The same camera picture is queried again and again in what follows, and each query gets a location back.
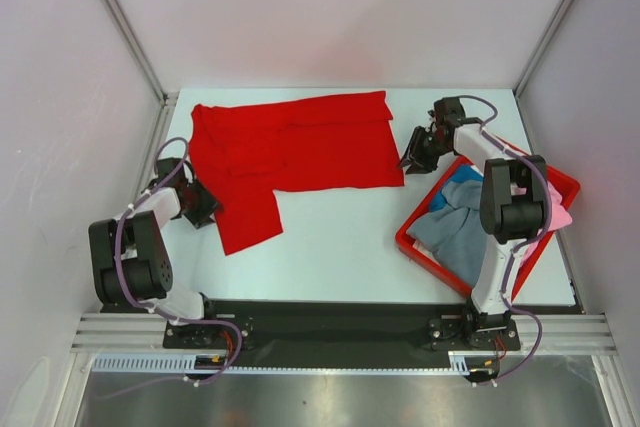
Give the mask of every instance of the red plastic bin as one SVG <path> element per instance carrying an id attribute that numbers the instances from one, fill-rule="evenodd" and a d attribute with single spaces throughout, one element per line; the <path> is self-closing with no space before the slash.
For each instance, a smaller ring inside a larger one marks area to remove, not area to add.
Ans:
<path id="1" fill-rule="evenodd" d="M 471 164 L 471 161 L 466 157 L 460 156 L 456 159 L 453 165 L 449 167 L 449 169 L 435 185 L 435 187 L 431 189 L 429 194 L 420 203 L 418 208 L 402 225 L 402 227 L 396 234 L 396 243 L 398 244 L 400 250 L 411 260 L 424 267 L 426 270 L 431 272 L 438 279 L 454 289 L 463 297 L 469 297 L 471 295 L 471 286 L 445 267 L 431 260 L 422 252 L 418 251 L 413 246 L 416 240 L 409 234 L 407 234 L 407 230 L 409 230 L 411 224 L 413 224 L 416 219 L 429 211 L 429 204 L 431 203 L 431 200 L 433 200 L 435 195 L 440 191 L 440 189 L 442 189 L 442 186 L 447 181 L 447 179 L 451 177 L 458 169 L 458 167 L 463 164 Z M 566 210 L 569 210 L 569 206 L 573 203 L 576 196 L 578 195 L 578 192 L 580 191 L 580 183 L 551 166 L 547 166 L 547 180 L 551 182 L 551 184 L 553 184 L 560 195 L 562 195 L 562 206 Z M 533 251 L 533 254 L 531 254 L 531 257 L 529 257 L 526 262 L 521 265 L 520 270 L 518 271 L 518 276 L 516 277 L 515 285 L 513 286 L 512 299 L 515 299 L 516 295 L 518 295 L 518 292 L 520 292 L 522 285 L 524 284 L 525 280 L 527 280 L 527 277 L 529 277 L 529 274 L 533 270 L 534 265 L 540 258 L 540 255 L 542 255 L 542 251 L 551 240 L 552 235 L 553 232 L 549 232 L 547 235 L 545 235 L 544 238 L 538 243 L 538 246 L 536 247 L 536 250 Z"/>

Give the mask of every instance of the white table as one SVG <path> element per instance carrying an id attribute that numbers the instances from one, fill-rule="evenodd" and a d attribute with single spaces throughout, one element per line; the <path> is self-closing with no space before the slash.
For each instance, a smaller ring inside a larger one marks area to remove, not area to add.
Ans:
<path id="1" fill-rule="evenodd" d="M 193 106 L 235 106 L 375 89 L 183 89 L 167 138 L 191 138 Z M 500 115 L 491 130 L 511 143 L 528 143 L 509 90 L 386 89 L 398 151 L 413 128 L 427 122 L 433 102 L 450 95 L 474 94 L 492 101 Z M 464 100 L 469 116 L 485 118 L 489 109 Z M 165 155 L 182 155 L 176 144 Z M 163 237 L 175 278 L 216 299 L 459 303 L 463 299 L 396 247 L 394 235 L 426 196 L 453 155 L 440 159 L 438 171 L 410 175 L 401 188 L 332 189 L 277 192 L 284 233 L 225 256 L 215 225 L 200 231 L 186 219 L 170 222 Z M 573 305 L 569 278 L 554 238 L 536 264 L 516 303 Z"/>

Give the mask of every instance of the white wall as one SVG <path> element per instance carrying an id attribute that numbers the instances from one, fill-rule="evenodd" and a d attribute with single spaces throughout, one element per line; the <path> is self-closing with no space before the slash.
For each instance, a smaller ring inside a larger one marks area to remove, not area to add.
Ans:
<path id="1" fill-rule="evenodd" d="M 40 425 L 97 300 L 87 227 L 130 201 L 158 107 L 99 0 L 0 5 L 0 418 L 46 356 Z"/>
<path id="2" fill-rule="evenodd" d="M 539 151 L 578 178 L 566 229 L 578 287 L 604 311 L 640 393 L 640 0 L 577 0 L 525 90 Z"/>
<path id="3" fill-rule="evenodd" d="M 120 0 L 166 89 L 512 88 L 559 0 Z"/>

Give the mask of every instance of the purple cable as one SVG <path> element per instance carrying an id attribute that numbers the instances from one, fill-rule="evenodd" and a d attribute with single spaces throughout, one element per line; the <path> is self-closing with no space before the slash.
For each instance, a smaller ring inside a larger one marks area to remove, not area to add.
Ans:
<path id="1" fill-rule="evenodd" d="M 526 357 L 522 360 L 522 362 L 520 362 L 511 370 L 501 375 L 498 375 L 498 377 L 494 379 L 494 380 L 498 380 L 498 379 L 504 379 L 505 377 L 508 377 L 509 375 L 513 374 L 515 371 L 523 367 L 527 362 L 529 362 L 529 360 L 535 355 L 536 351 L 538 350 L 538 347 L 540 347 L 540 342 L 542 341 L 542 322 L 540 322 L 540 319 L 532 312 L 518 309 L 517 307 L 514 307 L 513 305 L 511 305 L 511 303 L 507 300 L 506 296 L 507 296 L 507 284 L 509 282 L 509 277 L 511 276 L 511 271 L 513 270 L 513 264 L 515 262 L 515 258 L 513 254 L 515 252 L 518 252 L 522 247 L 526 245 L 532 244 L 534 242 L 539 242 L 549 232 L 549 227 L 551 226 L 551 193 L 549 192 L 549 186 L 547 185 L 546 179 L 544 178 L 542 173 L 529 160 L 525 159 L 523 156 L 521 156 L 517 152 L 514 152 L 513 150 L 506 148 L 502 142 L 500 142 L 498 139 L 496 139 L 495 137 L 493 137 L 491 134 L 489 134 L 484 130 L 485 126 L 498 116 L 498 109 L 496 108 L 496 106 L 493 105 L 488 100 L 483 99 L 482 97 L 476 97 L 475 95 L 459 95 L 458 98 L 477 100 L 478 102 L 482 102 L 483 104 L 491 108 L 491 110 L 493 111 L 493 114 L 480 124 L 481 135 L 485 139 L 487 139 L 489 142 L 491 142 L 495 147 L 504 151 L 505 154 L 526 165 L 531 170 L 531 172 L 533 172 L 538 182 L 540 182 L 540 185 L 542 185 L 542 190 L 544 192 L 544 211 L 545 211 L 544 225 L 540 230 L 540 232 L 538 232 L 538 235 L 536 235 L 532 239 L 525 240 L 519 243 L 513 248 L 513 250 L 511 251 L 511 255 L 509 256 L 509 260 L 507 261 L 507 269 L 504 273 L 504 277 L 502 278 L 502 284 L 500 286 L 500 294 L 502 295 L 502 301 L 504 302 L 504 305 L 507 307 L 507 309 L 509 309 L 514 314 L 526 315 L 528 317 L 531 317 L 538 326 L 538 335 L 536 336 L 536 340 L 533 343 L 531 350 L 526 355 Z M 490 382 L 482 382 L 480 385 L 490 385 L 490 384 L 491 384 Z"/>
<path id="2" fill-rule="evenodd" d="M 157 160 L 160 157 L 160 155 L 162 154 L 162 151 L 169 144 L 171 144 L 173 142 L 177 142 L 177 141 L 182 142 L 185 145 L 184 154 L 183 154 L 182 158 L 180 159 L 180 161 L 178 162 L 178 164 L 169 173 L 169 175 L 167 175 L 164 179 L 162 179 L 160 182 L 158 182 L 158 184 L 153 189 L 151 189 L 151 191 L 145 191 L 145 193 L 138 200 L 136 200 L 132 206 L 128 207 L 127 210 L 124 211 L 124 213 L 122 214 L 122 216 L 118 220 L 118 225 L 117 225 L 117 228 L 116 228 L 114 260 L 115 260 L 115 264 L 116 264 L 116 273 L 118 275 L 118 282 L 120 283 L 120 288 L 122 289 L 122 293 L 124 294 L 124 297 L 127 299 L 127 302 L 129 302 L 133 307 L 136 307 L 136 308 L 139 308 L 139 309 L 147 309 L 147 310 L 149 310 L 149 309 L 154 309 L 154 307 L 153 307 L 152 304 L 150 304 L 148 302 L 146 302 L 146 303 L 138 302 L 133 297 L 133 295 L 131 294 L 131 291 L 129 290 L 129 286 L 127 285 L 127 281 L 126 281 L 126 278 L 124 276 L 124 269 L 122 267 L 122 258 L 121 258 L 121 255 L 120 255 L 120 252 L 122 252 L 122 232 L 124 230 L 124 223 L 125 223 L 126 219 L 129 217 L 129 215 L 131 215 L 131 213 L 135 209 L 139 208 L 151 196 L 153 196 L 156 192 L 158 192 L 165 185 L 167 185 L 167 183 L 173 178 L 173 176 L 176 175 L 182 169 L 185 161 L 187 160 L 187 155 L 189 153 L 189 143 L 183 137 L 174 137 L 172 139 L 167 140 L 158 149 L 158 153 L 156 154 L 155 159 Z M 218 325 L 218 326 L 228 327 L 231 330 L 233 330 L 234 333 L 236 334 L 236 337 L 238 339 L 238 345 L 234 346 L 233 355 L 231 356 L 229 361 L 227 363 L 225 363 L 225 365 L 223 365 L 220 368 L 220 370 L 218 370 L 218 372 L 216 372 L 215 374 L 212 374 L 211 376 L 209 376 L 206 379 L 203 379 L 201 381 L 195 381 L 194 382 L 195 385 L 207 385 L 207 384 L 211 384 L 212 382 L 215 382 L 218 379 L 218 377 L 220 376 L 220 374 L 222 374 L 225 370 L 227 370 L 227 368 L 229 368 L 231 366 L 231 364 L 233 364 L 235 362 L 236 358 L 238 357 L 238 354 L 240 353 L 240 348 L 242 347 L 242 332 L 240 332 L 240 329 L 238 329 L 238 327 L 235 324 L 233 324 L 231 322 L 227 322 L 226 320 L 181 319 L 181 318 L 176 317 L 174 315 L 168 314 L 168 313 L 162 311 L 161 309 L 154 309 L 154 310 L 158 315 L 160 315 L 161 317 L 163 317 L 164 319 L 166 319 L 167 321 L 169 321 L 171 323 L 185 322 L 185 323 L 188 323 L 188 324 L 198 324 L 198 325 Z M 96 397 L 96 398 L 98 398 L 100 400 L 112 399 L 112 398 L 117 397 L 119 395 L 128 394 L 130 392 L 133 392 L 135 390 L 141 389 L 143 387 L 148 387 L 150 385 L 154 385 L 154 384 L 157 384 L 157 383 L 160 383 L 160 382 L 165 382 L 167 380 L 183 380 L 183 377 L 167 376 L 167 377 L 161 377 L 159 379 L 152 379 L 152 380 L 149 380 L 147 382 L 143 382 L 141 384 L 135 385 L 133 387 L 128 387 L 126 389 L 114 392 L 112 394 L 107 394 L 107 395 L 99 396 L 99 397 Z"/>

